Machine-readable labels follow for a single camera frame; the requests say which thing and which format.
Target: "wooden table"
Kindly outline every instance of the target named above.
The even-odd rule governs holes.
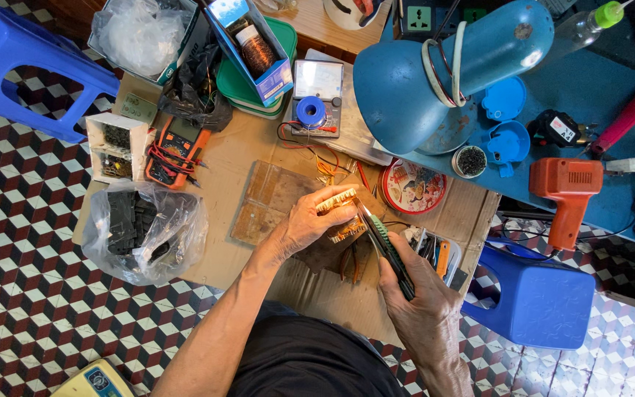
[[[374,17],[374,22],[358,31],[346,31],[335,25],[330,17],[327,16],[322,0],[298,0],[298,9],[295,11],[265,14],[290,23],[298,33],[298,40],[303,36],[306,39],[316,40],[327,46],[336,47],[356,55],[359,51],[379,41],[391,9],[391,1],[386,0],[380,8],[379,14]],[[330,51],[323,52],[343,59],[338,54],[331,54]]]
[[[339,45],[355,53],[378,41],[388,9],[383,7],[377,20],[361,31],[344,31],[327,17],[321,0],[301,0],[298,10],[279,19],[290,22],[302,35],[328,45]],[[160,87],[130,75],[121,81],[118,97],[132,92],[152,103],[157,102]],[[119,113],[119,101],[112,109]],[[155,126],[162,126],[167,115],[158,117]],[[208,210],[209,230],[203,258],[181,277],[196,283],[226,289],[248,260],[253,246],[229,237],[239,212],[252,167],[263,160],[307,176],[319,176],[315,161],[307,150],[290,150],[280,145],[276,128],[279,121],[252,116],[238,110],[234,119],[221,133],[210,138],[202,158],[211,169],[199,168],[197,179],[202,189],[186,184],[186,190],[203,197]],[[322,153],[331,158],[329,153]],[[348,160],[340,153],[340,162]],[[380,167],[366,165],[364,171],[371,186]],[[80,219],[89,214],[89,196],[103,185],[93,182],[85,196]],[[420,216],[404,215],[390,209],[385,221],[403,221],[428,228],[437,235],[456,242],[462,248],[459,268],[466,274],[459,292],[464,295],[488,234],[489,224],[498,207],[500,195],[480,186],[449,179],[445,198],[433,211]],[[73,241],[80,244],[85,221],[79,222]],[[379,271],[374,255],[366,263],[361,280],[352,285],[341,283],[340,276],[322,271],[312,274],[297,261],[281,267],[267,298],[280,300],[302,314],[326,318],[356,330],[370,338],[402,346],[386,314],[378,290]]]

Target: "copper coil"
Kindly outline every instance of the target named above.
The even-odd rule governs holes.
[[[241,46],[241,51],[244,63],[254,78],[259,78],[276,62],[273,50],[260,35],[247,40]]]
[[[440,42],[437,42],[437,48],[438,50],[440,50],[440,55],[442,56],[442,60],[445,62],[445,69],[447,70],[447,73],[450,75],[450,77],[452,77],[452,70],[450,70],[449,65],[447,64],[447,58],[445,57],[445,52],[442,50],[442,44],[440,44]],[[433,68],[433,73],[435,74],[435,79],[437,80],[437,85],[440,86],[440,89],[442,90],[442,92],[445,94],[445,97],[447,98],[447,101],[456,105],[456,103],[454,102],[454,100],[452,100],[452,96],[449,95],[447,93],[447,90],[445,89],[445,87],[442,85],[442,82],[440,81],[440,77],[437,76],[437,70],[435,69],[435,65],[433,64],[433,59],[432,57],[428,57],[430,58],[430,67]],[[462,91],[459,92],[459,96],[464,100],[464,101],[468,101],[471,99],[471,95],[468,97],[465,97],[462,94]]]

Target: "green plastic container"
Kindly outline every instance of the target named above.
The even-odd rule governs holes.
[[[290,61],[291,64],[293,64],[297,56],[295,47],[298,45],[298,34],[295,32],[295,29],[286,22],[270,17],[265,17],[265,19],[283,49],[287,54],[291,54]],[[219,70],[217,71],[217,88],[219,88],[219,92],[222,93],[222,95],[230,99],[233,105],[239,105],[237,107],[240,110],[245,112],[255,110],[256,112],[249,113],[261,117],[272,118],[274,115],[279,114],[285,106],[283,97],[276,99],[267,107],[264,106],[259,96],[256,95],[256,92],[251,89],[246,83],[246,80],[244,80],[244,77],[242,77],[226,56],[222,58],[222,62],[219,64]]]

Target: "green bottle cap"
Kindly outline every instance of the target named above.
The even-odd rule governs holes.
[[[597,8],[594,13],[594,20],[602,28],[611,28],[624,17],[624,9],[618,1],[610,1]]]

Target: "lamp shade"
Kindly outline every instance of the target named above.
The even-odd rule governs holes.
[[[467,25],[462,46],[460,90],[471,95],[534,67],[548,53],[554,28],[548,10],[534,0],[516,0]],[[452,65],[454,36],[442,42]],[[404,154],[428,139],[449,108],[437,99],[420,56],[422,44],[379,42],[354,62],[354,93],[364,122],[385,149]],[[430,59],[450,92],[452,80],[437,46]]]

